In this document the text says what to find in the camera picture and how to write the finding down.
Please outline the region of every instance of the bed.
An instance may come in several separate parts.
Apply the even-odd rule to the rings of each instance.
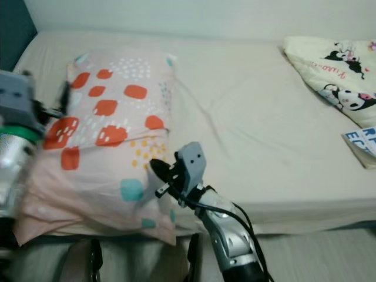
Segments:
[[[199,141],[205,184],[241,205],[258,234],[299,234],[376,218],[375,170],[365,170],[341,135],[357,126],[304,84],[279,42],[217,41],[109,32],[40,32],[15,72],[36,79],[36,97],[53,106],[78,55],[125,46],[177,57],[173,153]],[[177,236],[203,231],[176,205]],[[83,222],[50,235],[120,235]]]

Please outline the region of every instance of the cartoon print blanket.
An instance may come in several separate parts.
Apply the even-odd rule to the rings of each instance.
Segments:
[[[284,51],[317,93],[361,127],[376,126],[376,40],[294,36]]]

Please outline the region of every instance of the teal pattern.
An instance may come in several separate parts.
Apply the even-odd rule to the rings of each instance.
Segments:
[[[155,228],[157,224],[152,219],[142,219],[141,225],[143,228]]]
[[[136,202],[143,197],[143,186],[138,179],[123,179],[120,182],[120,193],[125,202]]]
[[[76,63],[82,63],[89,56],[89,53],[82,54],[75,59]]]
[[[175,223],[175,211],[174,210],[170,211],[170,218],[171,218],[171,222]]]
[[[166,62],[167,62],[167,64],[169,65],[169,66],[173,66],[174,65],[174,63],[172,62],[172,60],[170,59],[170,58],[167,58],[166,59]]]
[[[160,83],[159,87],[162,93],[162,97],[164,99],[164,103],[167,106],[169,112],[171,112],[171,95],[172,95],[171,90],[168,90],[166,82]]]

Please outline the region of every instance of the book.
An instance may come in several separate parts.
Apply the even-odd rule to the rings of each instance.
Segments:
[[[342,137],[366,169],[376,169],[376,126],[348,132]]]

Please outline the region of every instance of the wall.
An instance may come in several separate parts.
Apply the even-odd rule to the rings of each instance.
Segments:
[[[35,35],[23,0],[0,0],[0,69],[11,71]]]
[[[39,31],[87,29],[209,38],[376,38],[375,0],[25,0]]]

